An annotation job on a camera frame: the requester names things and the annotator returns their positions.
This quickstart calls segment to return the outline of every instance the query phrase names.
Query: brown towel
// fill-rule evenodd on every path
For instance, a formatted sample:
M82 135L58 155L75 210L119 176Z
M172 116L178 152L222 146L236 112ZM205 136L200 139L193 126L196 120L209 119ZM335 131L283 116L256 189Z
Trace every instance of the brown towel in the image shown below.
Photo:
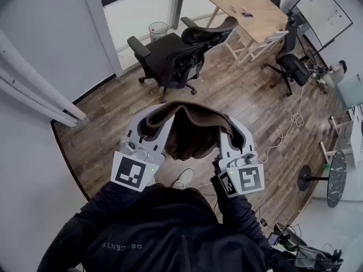
M150 113L142 124L142 132L153 137L173 115L165 150L175 160L207 156L217 147L220 128L233 137L227 115L186 101L172 101Z

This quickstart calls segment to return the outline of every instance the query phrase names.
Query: wooden desk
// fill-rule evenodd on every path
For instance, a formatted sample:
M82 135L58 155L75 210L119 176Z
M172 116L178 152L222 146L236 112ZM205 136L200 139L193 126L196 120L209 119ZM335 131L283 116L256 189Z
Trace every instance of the wooden desk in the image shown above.
M219 9L229 16L237 18L238 24L251 37L245 45L245 49L239 54L230 71L248 52L251 45L263 43L267 37L274 32L284 31L288 22L288 17L270 0L210 0L215 4L212 16L206 27L209 27ZM249 12L254 17L244 17L241 12Z

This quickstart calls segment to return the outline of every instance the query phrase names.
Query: white pipe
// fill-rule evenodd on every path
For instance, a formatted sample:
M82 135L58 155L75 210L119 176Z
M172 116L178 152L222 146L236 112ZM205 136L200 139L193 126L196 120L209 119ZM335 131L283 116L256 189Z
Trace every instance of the white pipe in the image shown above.
M65 108L72 115L84 120L86 114L73 105L61 93L59 93L45 78L43 78L17 51L11 41L0 29L0 54L23 77L30 81L40 91L50 97L59 106Z
M74 122L71 122L67 120L65 117L58 115L57 113L54 113L53 111L47 109L46 107L42 106L41 104L33 101L32 99L28 98L23 93L19 92L15 88L13 88L11 85L9 85L5 80L0 78L0 90L4 91L8 95L14 97L18 101L21 101L25 105L33 108L34 110L37 110L38 112L60 122L68 127L75 127L76 124Z
M19 92L21 92L24 95L28 96L30 99L34 100L35 102L37 102L37 103L45 106L46 108L48 108L49 110L53 111L54 113L57 113L58 115L65 117L69 121L72 121L74 123L77 123L77 119L69 116L68 114L66 114L62 110L59 110L58 108L56 108L52 104L50 104L47 101L45 101L44 99L42 99L40 96L38 96L37 94L35 94L31 90L29 90L26 86L24 86L23 84L21 84L19 81L17 81L16 79L13 79L1 67L0 67L0 78L2 78L3 80L5 80L5 82L7 82L8 84L10 84L14 88L16 88Z

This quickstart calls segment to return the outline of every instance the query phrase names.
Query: black jacket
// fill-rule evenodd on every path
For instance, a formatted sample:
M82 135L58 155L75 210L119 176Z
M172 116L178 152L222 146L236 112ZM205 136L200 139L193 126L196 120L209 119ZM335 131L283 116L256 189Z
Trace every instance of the black jacket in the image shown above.
M212 178L223 224L200 193L109 182L71 218L38 272L296 271L270 247L245 196L228 199Z

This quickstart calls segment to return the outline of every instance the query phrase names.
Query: sleeve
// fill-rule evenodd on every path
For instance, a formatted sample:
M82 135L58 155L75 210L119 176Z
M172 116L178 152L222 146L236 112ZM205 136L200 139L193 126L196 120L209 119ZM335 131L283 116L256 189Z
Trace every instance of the sleeve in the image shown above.
M260 247L274 272L297 272L298 270L273 249L263 235L260 223L252 211L252 205L244 195L228 198L217 176L211 178L217 193L218 207L223 215L223 224L246 235Z
M81 208L60 230L45 252L37 272L67 271L76 267L88 245L106 226L125 211L140 192L113 182L106 183L101 190Z

